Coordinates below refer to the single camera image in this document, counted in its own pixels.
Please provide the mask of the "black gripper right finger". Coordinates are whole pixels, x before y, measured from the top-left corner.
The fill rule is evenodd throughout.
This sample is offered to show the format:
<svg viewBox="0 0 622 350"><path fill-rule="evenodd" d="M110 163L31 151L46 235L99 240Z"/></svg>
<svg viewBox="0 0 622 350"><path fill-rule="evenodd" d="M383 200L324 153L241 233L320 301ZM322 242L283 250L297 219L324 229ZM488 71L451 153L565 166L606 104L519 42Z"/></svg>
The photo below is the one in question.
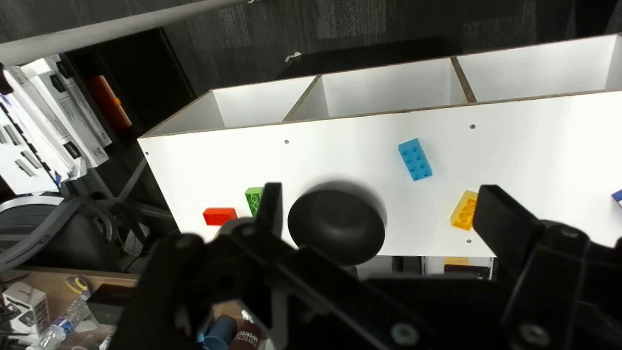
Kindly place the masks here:
<svg viewBox="0 0 622 350"><path fill-rule="evenodd" d="M480 186L472 227L505 268L523 268L538 242L569 250L589 246L581 229L536 217L497 184Z"/></svg>

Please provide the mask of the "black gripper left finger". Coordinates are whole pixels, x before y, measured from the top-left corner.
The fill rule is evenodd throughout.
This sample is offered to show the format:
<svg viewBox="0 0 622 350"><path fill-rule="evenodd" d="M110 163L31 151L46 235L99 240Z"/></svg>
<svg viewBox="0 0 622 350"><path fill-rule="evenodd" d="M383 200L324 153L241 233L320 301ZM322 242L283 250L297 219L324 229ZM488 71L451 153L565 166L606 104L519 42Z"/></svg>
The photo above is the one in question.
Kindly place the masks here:
<svg viewBox="0 0 622 350"><path fill-rule="evenodd" d="M239 235L239 236L264 236L264 235L282 235L283 225L283 203L282 203L282 184L266 182L262 186L262 196L258 209L252 217L237 217L223 223L217 229L217 235Z"/></svg>

